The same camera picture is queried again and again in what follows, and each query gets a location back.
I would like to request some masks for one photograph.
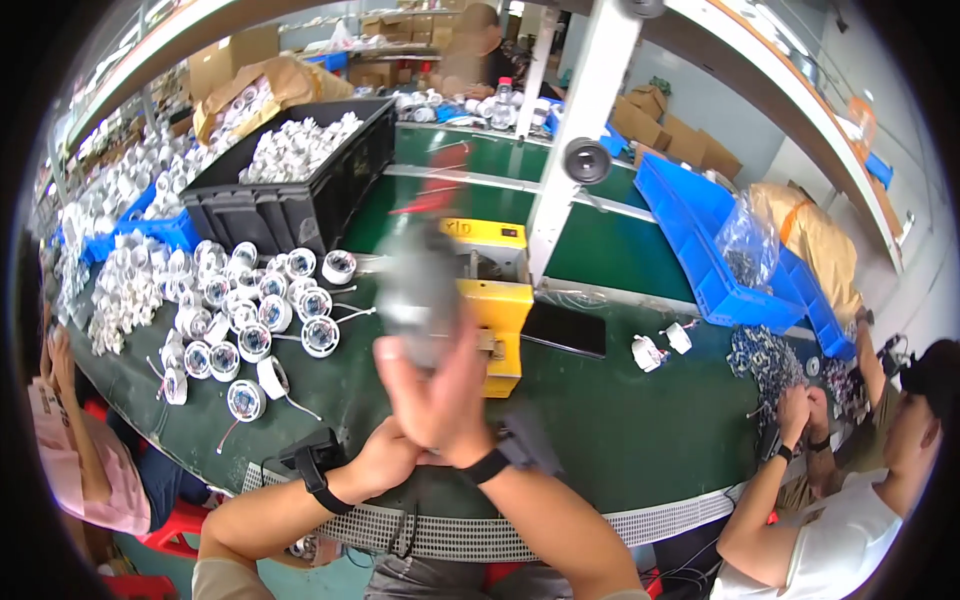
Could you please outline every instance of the workbench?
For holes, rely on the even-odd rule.
[[[468,138],[473,150],[467,169],[478,178],[504,174],[529,182],[540,178],[547,147],[470,132],[398,130],[397,160],[426,166],[431,149]],[[646,204],[632,185],[633,174],[615,167],[607,181],[590,191],[644,209]],[[343,247],[374,252],[379,238],[399,218],[387,212],[406,205],[422,184],[421,177],[383,176],[354,215]],[[462,216],[509,223],[524,223],[533,199],[529,191],[504,189],[489,181],[466,183],[458,192]],[[571,217],[546,279],[548,287],[566,291],[548,296],[605,319],[607,358],[581,357],[523,341],[522,380],[510,399],[488,401],[489,418],[495,419],[520,398],[532,402],[564,466],[566,481],[605,514],[678,502],[749,479],[756,468],[757,433],[756,424],[745,415],[756,408],[757,388],[750,379],[732,376],[726,363],[732,330],[700,323],[689,331],[692,350],[674,353],[659,369],[642,372],[630,352],[633,336],[648,335],[668,348],[659,331],[675,321],[689,323],[689,314],[696,312],[686,278],[656,224],[585,204],[576,204]],[[354,282],[358,289],[336,300],[371,306],[373,276]],[[227,438],[223,454],[217,454],[218,442],[233,423],[225,400],[228,384],[189,379],[185,405],[155,400],[159,379],[146,357],[154,357],[157,364],[157,350],[173,325],[176,309],[165,302],[153,326],[127,336],[119,356],[92,356],[89,340],[74,329],[77,364],[108,403],[152,444],[206,482],[240,492],[251,463],[276,455],[319,424],[283,400],[272,401],[262,418],[240,423]],[[334,308],[334,318],[340,310]],[[334,429],[352,457],[391,409],[372,359],[373,340],[383,334],[379,318],[359,317],[341,327],[340,346],[325,359],[313,359],[300,343],[285,340],[274,341],[273,354],[288,373],[291,398],[323,416],[324,425]],[[299,329],[295,317],[287,332]],[[789,339],[802,361],[819,353],[812,335]],[[239,377],[255,380],[255,369],[245,363]],[[370,503],[407,512],[416,505],[427,516],[497,516],[483,494],[449,468],[418,468],[407,483]]]

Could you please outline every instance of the floor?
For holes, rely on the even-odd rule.
[[[194,562],[188,559],[155,552],[136,538],[123,534],[113,537],[124,555],[136,566],[141,575],[166,575],[173,581],[180,597],[190,598],[190,578]],[[187,536],[191,544],[196,538]],[[366,556],[352,558],[359,564],[368,564]],[[352,564],[346,557],[327,566],[301,571],[273,561],[257,563],[257,572],[267,588],[279,599],[283,598],[337,598],[353,600],[363,597],[363,589],[370,580],[372,569]]]

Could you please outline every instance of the yellow machine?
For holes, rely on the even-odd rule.
[[[508,397],[522,375],[520,330],[534,303],[526,229],[475,219],[441,219],[440,228],[465,259],[463,276],[457,279],[460,293],[490,332],[480,342],[491,353],[484,396]]]

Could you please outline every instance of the tan bag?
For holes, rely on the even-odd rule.
[[[754,210],[770,207],[780,240],[817,277],[840,325],[853,320],[863,297],[853,287],[856,248],[829,215],[798,190],[774,183],[750,186]]]
[[[209,145],[210,134],[216,129],[216,115],[260,77],[267,78],[274,97],[263,103],[263,108],[253,117],[234,128],[230,132],[233,135],[246,136],[285,108],[353,95],[353,86],[349,83],[319,65],[293,57],[274,57],[248,64],[237,71],[233,81],[217,88],[197,105],[193,113],[193,129],[200,143]]]

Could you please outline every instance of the clear plastic bag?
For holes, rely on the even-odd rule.
[[[326,45],[326,51],[343,52],[344,50],[352,48],[353,42],[353,36],[350,34],[347,26],[344,25],[344,20],[340,19],[333,28],[333,36],[330,36],[330,43]]]
[[[780,237],[773,213],[766,204],[753,211],[749,192],[741,191],[735,197],[736,205],[713,243],[737,283],[771,294],[768,283],[780,260]]]

